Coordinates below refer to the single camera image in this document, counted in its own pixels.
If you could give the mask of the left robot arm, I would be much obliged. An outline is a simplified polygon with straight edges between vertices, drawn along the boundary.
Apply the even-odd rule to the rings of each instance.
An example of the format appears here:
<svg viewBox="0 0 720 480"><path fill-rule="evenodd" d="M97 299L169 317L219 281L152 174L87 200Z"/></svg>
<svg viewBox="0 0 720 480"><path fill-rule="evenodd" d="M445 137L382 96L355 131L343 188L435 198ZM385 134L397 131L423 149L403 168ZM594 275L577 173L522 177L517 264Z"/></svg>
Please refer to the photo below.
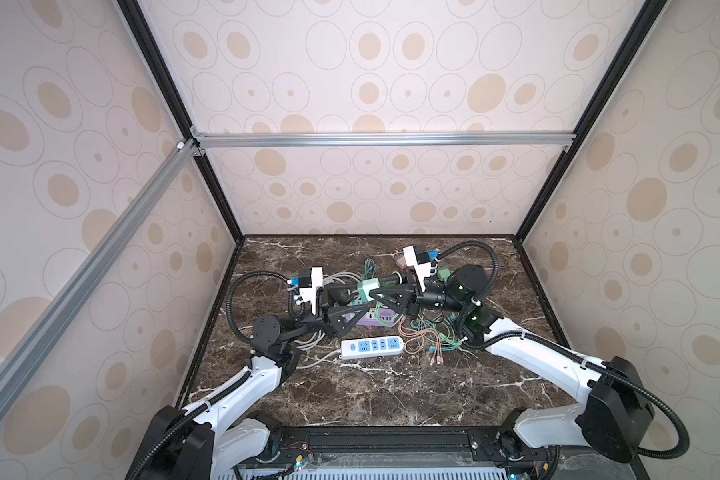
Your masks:
<svg viewBox="0 0 720 480"><path fill-rule="evenodd" d="M304 286L288 282L291 311L265 314L246 336L251 356L242 369L200 400L183 408L164 407L152 419L126 474L129 479L213 479L262 453L279 448L279 424L248 415L297 370L300 338L348 334L369 310L369 292L360 285Z"/></svg>

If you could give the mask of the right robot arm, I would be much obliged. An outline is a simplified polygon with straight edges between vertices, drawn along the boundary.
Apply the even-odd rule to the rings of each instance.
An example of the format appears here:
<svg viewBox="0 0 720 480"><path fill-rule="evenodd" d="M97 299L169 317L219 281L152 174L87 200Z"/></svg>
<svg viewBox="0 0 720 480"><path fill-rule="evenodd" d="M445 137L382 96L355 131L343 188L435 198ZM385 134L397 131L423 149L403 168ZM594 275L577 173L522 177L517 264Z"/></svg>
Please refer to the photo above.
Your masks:
<svg viewBox="0 0 720 480"><path fill-rule="evenodd" d="M446 279L435 268L414 268L406 280L366 288L371 299L400 315L442 310L456 315L453 331L464 348L510 360L553 383L574 401L568 407L526 409L514 420L515 437L531 448L590 447L629 463L636 456L670 460L690 447L680 416L642 385L636 368L619 356L587 356L520 327L487 304L498 270L466 265Z"/></svg>

